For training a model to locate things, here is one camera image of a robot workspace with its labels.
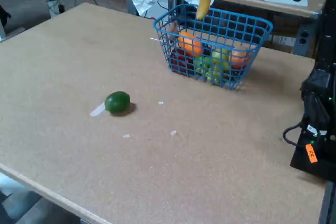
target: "green lime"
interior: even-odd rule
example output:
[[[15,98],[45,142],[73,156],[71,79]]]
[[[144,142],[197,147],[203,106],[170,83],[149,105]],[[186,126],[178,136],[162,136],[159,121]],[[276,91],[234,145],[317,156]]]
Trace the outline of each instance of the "green lime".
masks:
[[[131,99],[127,93],[117,91],[106,97],[104,104],[107,111],[111,113],[122,113],[130,107]]]

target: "white debris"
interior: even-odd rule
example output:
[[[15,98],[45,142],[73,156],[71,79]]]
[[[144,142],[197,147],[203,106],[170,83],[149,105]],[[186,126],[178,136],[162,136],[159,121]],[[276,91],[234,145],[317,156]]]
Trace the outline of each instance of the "white debris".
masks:
[[[99,105],[98,107],[96,107],[90,114],[90,116],[97,116],[99,115],[101,112],[103,112],[105,110],[105,102],[103,102],[101,105]]]

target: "black equipment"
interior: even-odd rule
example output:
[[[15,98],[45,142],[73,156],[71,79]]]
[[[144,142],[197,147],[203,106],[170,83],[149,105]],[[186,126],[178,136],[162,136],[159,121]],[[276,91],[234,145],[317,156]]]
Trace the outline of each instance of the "black equipment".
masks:
[[[307,173],[336,182],[336,0],[326,0],[320,17],[315,66],[302,83],[305,107],[298,143],[290,165]],[[317,162],[311,163],[306,145],[311,144]]]

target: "orange tag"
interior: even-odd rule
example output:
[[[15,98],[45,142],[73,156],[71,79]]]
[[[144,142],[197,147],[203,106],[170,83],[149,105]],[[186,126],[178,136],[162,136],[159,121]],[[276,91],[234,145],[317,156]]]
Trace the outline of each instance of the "orange tag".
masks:
[[[306,144],[306,151],[307,151],[310,162],[311,163],[316,163],[317,162],[317,157],[315,155],[315,151],[313,149],[313,146],[311,146],[311,144]]]

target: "floor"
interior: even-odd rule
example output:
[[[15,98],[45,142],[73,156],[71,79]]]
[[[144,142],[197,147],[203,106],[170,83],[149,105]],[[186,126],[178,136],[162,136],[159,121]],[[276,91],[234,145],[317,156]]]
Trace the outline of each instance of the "floor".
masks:
[[[69,10],[81,3],[93,3],[92,0],[60,0]],[[116,9],[125,12],[125,5],[120,5],[108,0],[96,0],[100,6]],[[32,28],[50,18],[49,7],[46,0],[0,0],[0,5],[11,14],[12,18],[8,19],[5,26],[6,33],[24,27]]]
[[[50,18],[45,0],[0,0],[0,5],[12,16],[5,26],[6,33],[20,27],[32,28]]]

